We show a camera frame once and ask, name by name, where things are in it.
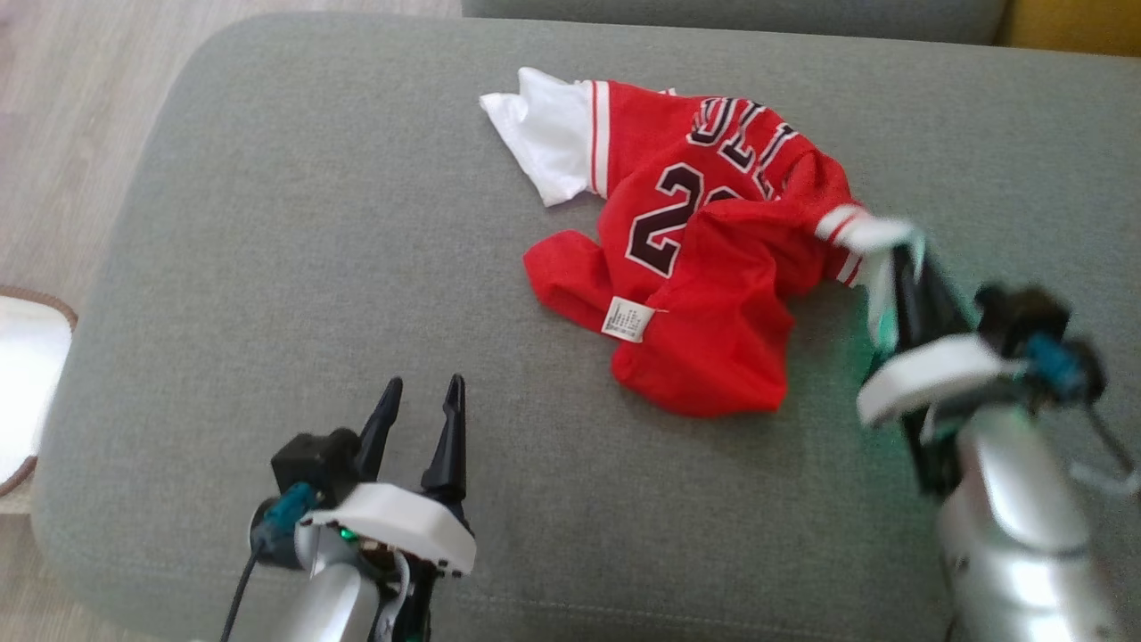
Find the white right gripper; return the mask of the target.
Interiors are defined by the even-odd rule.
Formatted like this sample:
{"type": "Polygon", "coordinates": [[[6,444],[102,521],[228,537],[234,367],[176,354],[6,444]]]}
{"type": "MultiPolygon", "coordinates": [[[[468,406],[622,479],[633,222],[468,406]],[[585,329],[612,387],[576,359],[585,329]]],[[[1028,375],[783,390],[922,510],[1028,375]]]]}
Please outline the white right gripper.
{"type": "Polygon", "coordinates": [[[1000,357],[972,333],[973,318],[932,252],[893,247],[893,281],[900,353],[860,387],[858,418],[865,428],[899,425],[920,491],[946,497],[962,478],[958,431],[976,411],[1015,397],[1027,363],[1000,357]]]}

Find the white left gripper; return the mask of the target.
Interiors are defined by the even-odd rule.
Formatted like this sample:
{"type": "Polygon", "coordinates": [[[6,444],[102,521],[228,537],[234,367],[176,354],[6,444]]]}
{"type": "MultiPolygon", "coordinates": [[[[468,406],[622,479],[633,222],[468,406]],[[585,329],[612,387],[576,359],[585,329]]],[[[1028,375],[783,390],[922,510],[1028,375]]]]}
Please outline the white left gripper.
{"type": "MultiPolygon", "coordinates": [[[[404,389],[395,375],[361,431],[356,474],[375,482],[404,389]]],[[[472,572],[472,533],[439,501],[467,498],[467,385],[453,374],[445,422],[421,488],[362,483],[338,507],[304,517],[306,641],[431,641],[432,590],[472,572]]]]}

